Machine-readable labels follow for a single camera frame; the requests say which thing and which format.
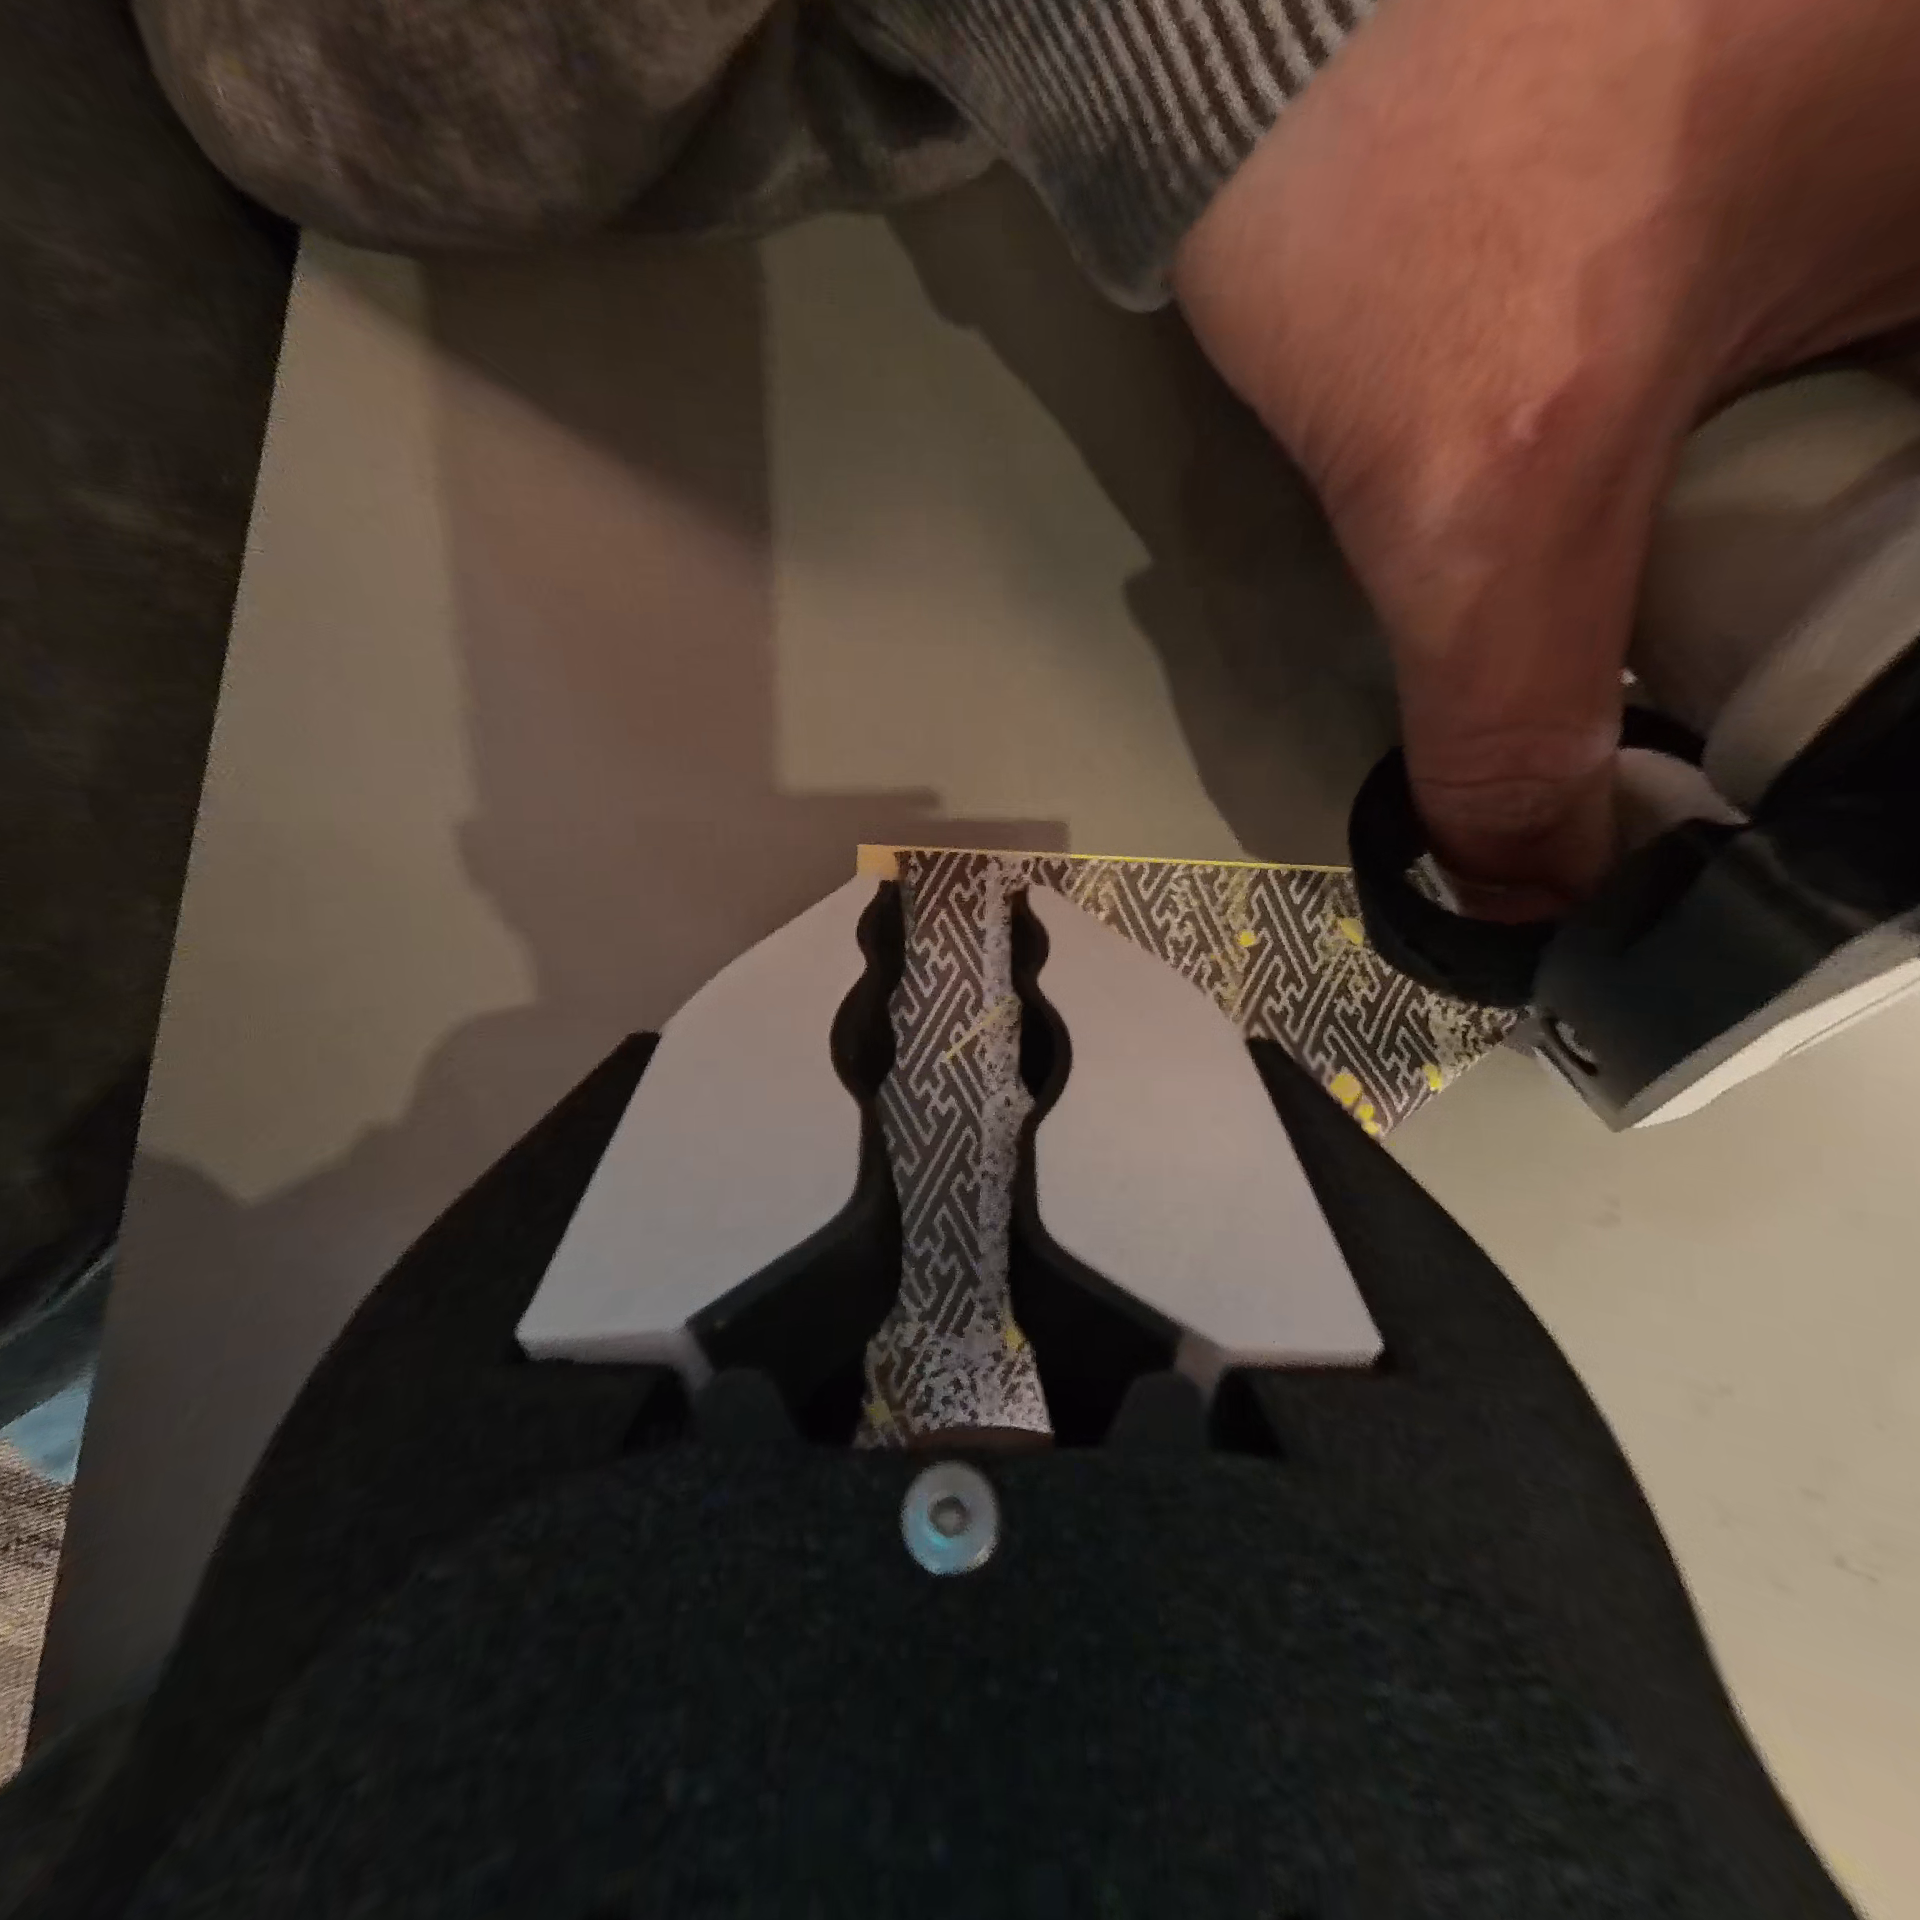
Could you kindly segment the person's dark trousers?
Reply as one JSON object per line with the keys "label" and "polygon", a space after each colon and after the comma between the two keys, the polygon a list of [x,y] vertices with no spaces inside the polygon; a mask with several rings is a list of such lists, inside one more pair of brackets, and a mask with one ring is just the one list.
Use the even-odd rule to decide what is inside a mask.
{"label": "person's dark trousers", "polygon": [[123,1206],[294,251],[130,5],[3,7],[4,1334]]}

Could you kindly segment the black patterned origami paper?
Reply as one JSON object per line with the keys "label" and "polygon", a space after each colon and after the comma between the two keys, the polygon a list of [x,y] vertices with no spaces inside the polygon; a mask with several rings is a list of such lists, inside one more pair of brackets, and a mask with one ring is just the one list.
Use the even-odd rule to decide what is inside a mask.
{"label": "black patterned origami paper", "polygon": [[1170,964],[1244,1040],[1278,1041],[1380,1137],[1495,1051],[1518,1015],[1414,985],[1368,944],[1344,868],[1036,849],[858,849],[894,879],[902,973],[879,1129],[902,1217],[898,1302],[867,1357],[854,1443],[1045,1427],[1008,1302],[1021,1017],[1013,908],[1040,884]]}

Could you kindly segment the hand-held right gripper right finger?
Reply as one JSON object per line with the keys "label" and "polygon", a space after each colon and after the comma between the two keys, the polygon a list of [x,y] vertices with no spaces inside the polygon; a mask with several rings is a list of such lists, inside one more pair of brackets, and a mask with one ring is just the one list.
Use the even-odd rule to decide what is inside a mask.
{"label": "hand-held right gripper right finger", "polygon": [[1052,1440],[1138,1384],[1363,1374],[1386,1341],[1258,1059],[1213,1000],[1063,893],[1013,908],[1019,1123],[1008,1289]]}

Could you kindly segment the person's grey sweater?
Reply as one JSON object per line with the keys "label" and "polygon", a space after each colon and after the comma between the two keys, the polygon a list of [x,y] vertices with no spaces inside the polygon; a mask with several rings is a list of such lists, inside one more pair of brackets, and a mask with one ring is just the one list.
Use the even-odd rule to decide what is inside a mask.
{"label": "person's grey sweater", "polygon": [[146,3],[163,93],[301,229],[397,253],[741,236],[967,179],[978,145],[837,5]]}

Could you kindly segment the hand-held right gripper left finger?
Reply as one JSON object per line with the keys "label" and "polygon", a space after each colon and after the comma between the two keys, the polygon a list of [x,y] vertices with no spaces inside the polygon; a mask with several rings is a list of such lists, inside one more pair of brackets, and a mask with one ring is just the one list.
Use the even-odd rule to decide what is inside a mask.
{"label": "hand-held right gripper left finger", "polygon": [[762,1376],[851,1447],[902,1277],[879,1123],[904,908],[851,879],[666,1023],[517,1325],[528,1359]]}

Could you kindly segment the person's left hand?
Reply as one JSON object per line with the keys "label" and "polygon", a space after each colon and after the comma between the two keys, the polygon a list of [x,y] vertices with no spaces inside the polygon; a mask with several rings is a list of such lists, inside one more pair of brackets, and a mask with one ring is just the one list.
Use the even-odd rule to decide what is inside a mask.
{"label": "person's left hand", "polygon": [[1916,321],[1901,3],[1396,3],[1186,233],[1172,292],[1380,617],[1460,903],[1615,841],[1651,525],[1698,417]]}

